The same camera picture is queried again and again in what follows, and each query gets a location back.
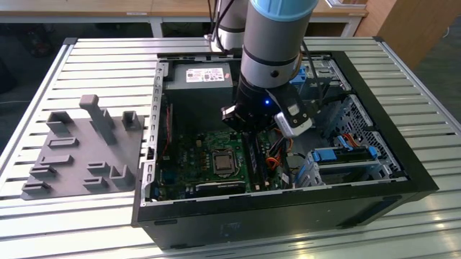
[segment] green circuit board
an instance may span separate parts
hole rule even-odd
[[[173,166],[164,168],[160,181],[160,192],[167,199],[184,199],[184,190],[205,182],[243,181],[245,192],[251,192],[241,138],[236,132],[208,132],[197,135],[180,135],[177,148],[171,158]],[[269,148],[267,133],[259,134],[260,148]],[[213,155],[219,152],[232,153],[233,171],[219,175],[215,171]]]

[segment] metal slat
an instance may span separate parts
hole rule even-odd
[[[133,197],[132,192],[124,193],[106,193],[106,194],[94,194],[94,195],[85,195],[85,196],[72,196],[72,197],[62,197],[62,198],[53,198],[53,199],[42,199],[42,200],[30,200],[24,201],[21,199],[6,199],[0,202],[0,209],[4,208],[21,208],[21,207],[38,207],[44,205],[58,205],[66,202],[86,202],[86,201],[96,201],[96,200],[110,200],[110,199],[122,199]]]
[[[382,106],[428,103],[424,96],[376,96],[376,100]]]
[[[62,71],[116,70],[116,69],[155,69],[156,62],[102,62],[65,64]]]
[[[58,79],[97,79],[97,78],[124,78],[124,77],[153,77],[153,69],[137,70],[105,70],[105,71],[70,71],[61,72]]]
[[[132,208],[126,206],[114,209],[96,209],[4,219],[0,221],[0,238],[89,228],[125,226],[130,222],[130,213]]]
[[[434,193],[419,201],[406,203],[396,207],[386,215],[402,215],[419,212],[432,212],[436,210],[447,210],[459,208],[459,191],[447,193]]]
[[[376,45],[364,45],[364,46],[354,46],[354,45],[330,45],[327,48],[322,45],[310,45],[310,51],[382,51],[380,47]]]
[[[57,80],[53,89],[58,88],[97,88],[117,86],[153,86],[153,77],[116,78],[116,79],[73,79]]]
[[[407,79],[378,79],[364,81],[368,87],[386,87],[386,86],[412,86]]]
[[[390,116],[390,119],[395,126],[444,124],[444,118],[439,114]]]
[[[398,127],[400,133],[410,132],[410,131],[426,131],[426,130],[439,130],[451,127],[447,124],[438,124],[438,125],[418,125],[418,126],[402,126]]]
[[[383,65],[355,65],[358,72],[371,72],[371,71],[400,71],[398,66],[394,64]]]
[[[101,97],[98,99],[98,107],[125,106],[128,104],[149,105],[152,97]],[[42,109],[77,109],[80,98],[46,100],[42,102]]]
[[[9,172],[4,172],[5,174],[8,174],[8,178],[26,178],[29,177],[29,171],[33,165],[14,165],[12,167],[12,171]]]
[[[208,47],[204,40],[149,40],[140,42],[77,42],[74,49],[104,49],[113,47]]]
[[[461,189],[461,174],[444,175],[434,177],[434,182],[439,188],[439,192],[448,192]]]
[[[117,55],[117,54],[157,54],[157,53],[208,53],[209,47],[125,47],[110,49],[74,49],[74,55]]]
[[[77,39],[77,42],[149,42],[152,40],[163,42],[176,42],[183,40],[192,40],[203,42],[203,38],[189,38],[189,37],[177,37],[177,38],[105,38],[105,39]]]
[[[461,159],[461,147],[415,150],[414,153],[420,162]]]
[[[456,135],[448,136],[434,136],[422,138],[408,138],[406,139],[411,148],[435,148],[447,146],[459,146],[461,138]]]
[[[358,72],[363,79],[391,79],[406,78],[402,72],[396,71],[376,71],[376,72]]]
[[[346,51],[350,58],[388,57],[383,51]]]
[[[122,197],[116,199],[74,201],[56,204],[44,204],[38,206],[21,206],[12,208],[0,208],[0,217],[17,217],[28,215],[40,215],[49,212],[74,212],[88,209],[118,208],[130,206],[133,203],[132,197]]]
[[[323,45],[323,46],[332,46],[332,45],[371,45],[376,46],[376,42],[372,39],[305,39],[303,41],[307,46],[312,45]]]
[[[432,169],[432,170],[428,170],[428,174],[432,177],[434,176],[440,176],[440,175],[461,174],[461,167],[443,168],[443,169]]]
[[[355,65],[362,64],[394,64],[390,58],[350,58],[350,61]]]
[[[384,87],[371,88],[371,92],[375,96],[407,96],[420,95],[420,92],[415,87]]]
[[[132,62],[132,61],[156,61],[156,54],[144,55],[92,55],[92,56],[69,56],[69,63],[100,63],[100,62]]]
[[[46,95],[48,98],[70,98],[80,97],[84,94],[96,94],[98,97],[109,96],[149,96],[152,95],[153,86],[137,87],[114,87],[114,88],[82,88],[53,90]]]
[[[388,115],[436,113],[436,109],[431,105],[386,106],[383,109]]]
[[[5,182],[0,189],[0,200],[1,197],[20,196],[21,188],[26,181]]]
[[[49,236],[44,235],[33,238],[4,241],[0,242],[0,250],[4,258],[26,258],[77,253],[80,251],[88,252],[109,248],[128,248],[142,244],[152,245],[150,238],[141,228],[126,226],[105,230],[101,229]]]
[[[461,160],[442,161],[442,162],[424,162],[422,163],[426,170],[444,169],[444,168],[461,168]]]
[[[403,131],[400,133],[403,137],[411,138],[411,137],[420,137],[420,136],[428,136],[428,135],[454,134],[454,131],[451,128],[439,128],[439,129],[427,129],[424,131]]]

